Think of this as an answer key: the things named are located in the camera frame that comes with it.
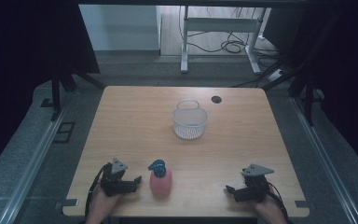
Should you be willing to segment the person's left hand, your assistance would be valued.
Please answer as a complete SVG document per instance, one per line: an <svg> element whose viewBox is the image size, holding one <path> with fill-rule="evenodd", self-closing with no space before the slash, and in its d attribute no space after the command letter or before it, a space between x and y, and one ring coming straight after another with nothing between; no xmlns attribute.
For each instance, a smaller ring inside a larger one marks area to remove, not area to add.
<svg viewBox="0 0 358 224"><path fill-rule="evenodd" d="M100 185L92 192L89 205L89 214L85 224L101 224L114 211L115 206L122 198L121 194L108 197Z"/></svg>

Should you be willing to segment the person's right hand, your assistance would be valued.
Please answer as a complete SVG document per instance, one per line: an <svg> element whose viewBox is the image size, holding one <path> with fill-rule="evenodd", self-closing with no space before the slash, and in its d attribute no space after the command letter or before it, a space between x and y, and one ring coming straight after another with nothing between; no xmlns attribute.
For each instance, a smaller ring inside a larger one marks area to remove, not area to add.
<svg viewBox="0 0 358 224"><path fill-rule="evenodd" d="M288 224L273 193L268 194L262 202L250 201L249 204L267 224Z"/></svg>

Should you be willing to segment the white metal desk frame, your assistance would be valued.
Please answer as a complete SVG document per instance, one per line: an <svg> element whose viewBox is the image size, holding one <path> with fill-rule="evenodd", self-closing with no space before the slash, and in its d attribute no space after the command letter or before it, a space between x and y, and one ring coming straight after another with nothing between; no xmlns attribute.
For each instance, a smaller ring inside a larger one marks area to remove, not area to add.
<svg viewBox="0 0 358 224"><path fill-rule="evenodd" d="M267 14L265 7L179 7L181 72L188 71L190 55L230 54L244 56L260 74L255 45Z"/></svg>

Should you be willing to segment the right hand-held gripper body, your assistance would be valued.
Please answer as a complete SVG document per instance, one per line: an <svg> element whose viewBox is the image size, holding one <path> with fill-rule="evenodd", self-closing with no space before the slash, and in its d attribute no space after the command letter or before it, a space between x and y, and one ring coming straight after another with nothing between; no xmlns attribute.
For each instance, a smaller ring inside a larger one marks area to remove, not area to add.
<svg viewBox="0 0 358 224"><path fill-rule="evenodd" d="M241 174L244 178L245 188L233 191L235 201L237 203L249 201L262 202L269 192L269 183L266 175L273 173L272 169L253 163L243 169Z"/></svg>

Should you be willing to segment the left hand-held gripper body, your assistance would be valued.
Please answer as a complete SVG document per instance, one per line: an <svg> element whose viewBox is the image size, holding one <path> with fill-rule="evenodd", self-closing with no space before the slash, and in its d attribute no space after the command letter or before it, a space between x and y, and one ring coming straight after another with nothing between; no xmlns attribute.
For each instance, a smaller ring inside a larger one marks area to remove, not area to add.
<svg viewBox="0 0 358 224"><path fill-rule="evenodd" d="M113 158L103 167L101 187L108 197L118 194L133 193L136 191L136 180L122 179L128 166L117 158Z"/></svg>

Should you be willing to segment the white plastic basket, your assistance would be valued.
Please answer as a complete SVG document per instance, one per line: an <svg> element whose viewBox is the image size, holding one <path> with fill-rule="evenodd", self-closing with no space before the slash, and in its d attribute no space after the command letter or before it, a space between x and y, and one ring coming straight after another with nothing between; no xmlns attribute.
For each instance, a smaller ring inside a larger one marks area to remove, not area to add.
<svg viewBox="0 0 358 224"><path fill-rule="evenodd" d="M173 130L185 140L194 140L204 134L209 121L208 112L196 99L183 99L172 112Z"/></svg>

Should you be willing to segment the white power strip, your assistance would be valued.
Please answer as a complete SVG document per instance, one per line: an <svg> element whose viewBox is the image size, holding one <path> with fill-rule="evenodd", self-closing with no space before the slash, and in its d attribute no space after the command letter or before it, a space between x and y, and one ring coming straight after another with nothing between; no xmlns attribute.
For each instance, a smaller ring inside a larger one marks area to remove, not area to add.
<svg viewBox="0 0 358 224"><path fill-rule="evenodd" d="M277 69L275 72L273 72L269 77L269 81L274 81L277 78L281 77L284 74L284 71L282 69Z"/></svg>

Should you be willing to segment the dark curtain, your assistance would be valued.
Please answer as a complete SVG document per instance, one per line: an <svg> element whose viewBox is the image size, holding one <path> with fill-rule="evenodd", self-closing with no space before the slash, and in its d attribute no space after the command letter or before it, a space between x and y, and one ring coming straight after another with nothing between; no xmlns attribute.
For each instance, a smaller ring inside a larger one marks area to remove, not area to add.
<svg viewBox="0 0 358 224"><path fill-rule="evenodd" d="M346 6L311 66L322 109L358 155L358 0ZM297 51L298 65L326 25L328 9L273 8L264 37L282 53Z"/></svg>
<svg viewBox="0 0 358 224"><path fill-rule="evenodd" d="M97 73L80 7L71 0L0 0L0 154L34 89L58 75Z"/></svg>

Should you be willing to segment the black tripod stand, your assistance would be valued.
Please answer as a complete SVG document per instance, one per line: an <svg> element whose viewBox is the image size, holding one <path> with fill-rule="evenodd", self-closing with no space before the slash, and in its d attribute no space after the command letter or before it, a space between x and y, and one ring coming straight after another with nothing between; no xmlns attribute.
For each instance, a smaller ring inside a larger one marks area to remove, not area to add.
<svg viewBox="0 0 358 224"><path fill-rule="evenodd" d="M92 77L91 75L75 71L75 75L84 79L89 84L97 87L98 89L103 90L105 85L97 80L96 78ZM61 104L61 88L63 88L66 92L75 92L76 91L76 82L73 78L72 74L58 74L54 73L51 79L51 92L52 92L52 120L56 120L62 111L62 104Z"/></svg>
<svg viewBox="0 0 358 224"><path fill-rule="evenodd" d="M314 102L314 77L310 68L314 58L315 56L313 54L306 56L302 63L293 68L291 71L281 75L273 81L270 81L270 83L262 87L262 90L267 91L293 77L294 80L288 89L288 93L290 96L297 97L302 91L305 91L303 115L310 126L313 125L312 105Z"/></svg>

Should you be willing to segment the pink bottle with blue pump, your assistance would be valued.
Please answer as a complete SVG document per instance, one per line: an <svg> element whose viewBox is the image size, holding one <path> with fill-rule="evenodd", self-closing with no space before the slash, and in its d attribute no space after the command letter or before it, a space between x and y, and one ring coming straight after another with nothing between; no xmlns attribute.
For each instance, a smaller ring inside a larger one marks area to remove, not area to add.
<svg viewBox="0 0 358 224"><path fill-rule="evenodd" d="M149 166L149 186L154 195L169 196L172 190L172 170L164 160L155 160Z"/></svg>

